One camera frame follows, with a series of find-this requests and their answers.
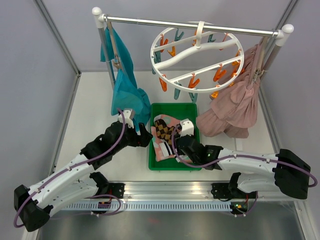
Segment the brown argyle sock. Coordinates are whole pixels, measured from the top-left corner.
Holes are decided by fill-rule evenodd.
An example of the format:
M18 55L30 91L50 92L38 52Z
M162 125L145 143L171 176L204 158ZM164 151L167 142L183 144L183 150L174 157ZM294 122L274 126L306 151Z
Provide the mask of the brown argyle sock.
M158 119L154 122L157 138L164 140L169 146L172 146L172 133L174 126L167 126L163 119Z

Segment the white round clip hanger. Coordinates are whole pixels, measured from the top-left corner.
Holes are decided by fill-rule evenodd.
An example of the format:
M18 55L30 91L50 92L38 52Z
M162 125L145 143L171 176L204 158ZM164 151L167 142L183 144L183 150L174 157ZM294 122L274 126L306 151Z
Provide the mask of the white round clip hanger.
M206 30L203 21L195 26L194 34L168 27L155 37L150 48L152 72L164 92L173 87L216 98L243 73L245 53L232 33Z

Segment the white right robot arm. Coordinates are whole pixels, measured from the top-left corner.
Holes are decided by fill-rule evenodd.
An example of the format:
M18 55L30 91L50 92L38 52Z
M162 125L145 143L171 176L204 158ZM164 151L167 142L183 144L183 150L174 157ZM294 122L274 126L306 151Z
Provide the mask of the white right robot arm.
M188 156L191 168L231 173L228 192L235 198L259 191L281 192L305 200L311 188L311 168L288 149L279 153L249 154L217 145L203 145L190 135L175 135L172 148L177 158Z

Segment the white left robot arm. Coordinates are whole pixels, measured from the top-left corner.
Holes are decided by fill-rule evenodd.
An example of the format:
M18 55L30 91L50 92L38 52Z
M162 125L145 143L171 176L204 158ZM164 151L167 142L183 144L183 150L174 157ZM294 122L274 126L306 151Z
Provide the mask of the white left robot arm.
M110 193L110 182L98 169L126 147L149 145L152 135L143 123L138 128L135 130L127 121L113 122L51 175L31 186L18 186L14 190L13 226L33 232L60 210L82 199L119 201L119 197Z

